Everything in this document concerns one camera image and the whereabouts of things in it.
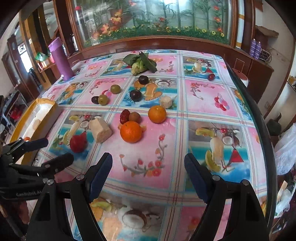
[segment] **orange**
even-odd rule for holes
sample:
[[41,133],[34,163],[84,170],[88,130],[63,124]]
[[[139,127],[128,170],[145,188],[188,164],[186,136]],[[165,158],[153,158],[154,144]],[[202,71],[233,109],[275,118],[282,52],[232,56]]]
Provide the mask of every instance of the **orange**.
[[160,105],[152,106],[148,111],[149,119],[154,123],[162,123],[166,119],[166,111]]
[[120,128],[121,138],[129,143],[135,143],[142,137],[142,128],[135,121],[125,122]]

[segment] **black table edge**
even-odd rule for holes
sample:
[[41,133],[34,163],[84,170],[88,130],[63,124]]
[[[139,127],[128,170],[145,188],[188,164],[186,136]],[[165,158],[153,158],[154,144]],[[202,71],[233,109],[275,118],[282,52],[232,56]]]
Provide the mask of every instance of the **black table edge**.
[[247,107],[250,109],[250,115],[254,121],[256,130],[259,133],[267,179],[267,203],[265,220],[267,222],[267,229],[268,231],[270,231],[274,219],[277,197],[277,177],[276,166],[274,161],[274,149],[271,144],[266,124],[264,123],[263,117],[256,102],[253,100],[246,86],[243,84],[240,78],[233,72],[232,68],[227,63],[226,66],[231,79],[233,80],[237,89],[241,93],[241,96],[243,97],[245,104],[247,104]]

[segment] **purple thermos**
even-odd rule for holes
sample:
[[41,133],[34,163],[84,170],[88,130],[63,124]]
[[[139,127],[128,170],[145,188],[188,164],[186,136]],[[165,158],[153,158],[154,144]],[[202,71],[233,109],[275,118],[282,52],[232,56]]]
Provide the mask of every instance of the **purple thermos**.
[[259,59],[260,52],[261,52],[261,43],[258,42],[256,45],[256,48],[255,48],[255,52],[254,52],[255,59]]
[[74,72],[71,69],[67,56],[65,55],[62,41],[57,37],[51,44],[48,46],[52,57],[57,65],[57,68],[64,81],[69,80],[74,76]]
[[256,40],[255,40],[255,39],[252,39],[252,41],[251,41],[251,46],[250,46],[250,52],[249,52],[249,55],[250,55],[251,57],[254,56],[254,52],[255,52],[255,48],[256,48],[256,44],[257,44]]

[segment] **table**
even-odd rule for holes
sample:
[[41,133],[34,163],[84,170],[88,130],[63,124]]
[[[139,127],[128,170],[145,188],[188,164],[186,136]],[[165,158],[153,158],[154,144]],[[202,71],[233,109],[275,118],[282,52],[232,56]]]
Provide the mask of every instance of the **table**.
[[[63,112],[48,134],[49,145],[37,154],[41,165],[58,155],[70,152],[74,163],[56,174],[56,180],[67,181],[97,163],[104,152],[113,156],[113,167],[96,200],[93,212],[107,240],[189,240],[205,209],[199,200],[184,168],[184,156],[191,152],[202,165],[205,153],[223,149],[223,156],[215,158],[218,168],[212,171],[227,181],[247,179],[252,184],[260,203],[274,190],[267,188],[273,181],[266,175],[265,160],[271,153],[267,130],[261,122],[243,84],[220,56],[177,50],[145,50],[157,62],[156,73],[145,72],[162,96],[170,96],[173,105],[167,109],[162,124],[152,123],[148,116],[151,106],[159,104],[145,98],[134,103],[129,92],[135,88],[138,76],[132,76],[130,67],[122,59],[130,53],[116,53],[79,62],[74,66],[75,77],[65,82],[58,80],[44,95],[57,101]],[[213,81],[208,75],[214,74]],[[121,86],[121,93],[113,95],[110,87]],[[144,94],[146,86],[140,88]],[[91,102],[93,96],[109,96],[106,106]],[[118,126],[124,109],[141,115],[146,127],[142,139],[134,144],[124,142]],[[253,122],[254,116],[260,134]],[[94,141],[87,130],[88,146],[82,153],[73,153],[63,137],[77,118],[104,118],[113,135],[103,144]],[[79,128],[76,134],[82,133]],[[267,202],[267,219],[274,215],[271,198]],[[224,214],[215,239],[223,236],[231,200],[225,204]],[[71,203],[66,207],[73,236],[81,240]]]

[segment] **purple spray can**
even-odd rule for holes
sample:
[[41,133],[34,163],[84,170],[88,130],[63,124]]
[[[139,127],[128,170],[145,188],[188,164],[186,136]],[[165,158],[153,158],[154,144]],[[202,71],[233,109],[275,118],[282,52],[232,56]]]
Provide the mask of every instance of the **purple spray can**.
[[261,52],[261,43],[258,42],[256,45],[256,48],[255,48],[255,52],[254,52],[255,59],[259,59],[260,52]]
[[250,55],[251,57],[254,56],[254,52],[255,52],[256,45],[257,45],[256,40],[255,40],[255,39],[252,39],[252,40],[251,40],[251,46],[250,46],[250,52],[249,52],[249,55]]
[[67,81],[73,77],[74,72],[71,69],[67,56],[65,55],[61,39],[57,37],[51,42],[48,48],[52,54],[52,57],[54,58],[60,74],[63,77],[63,80]]

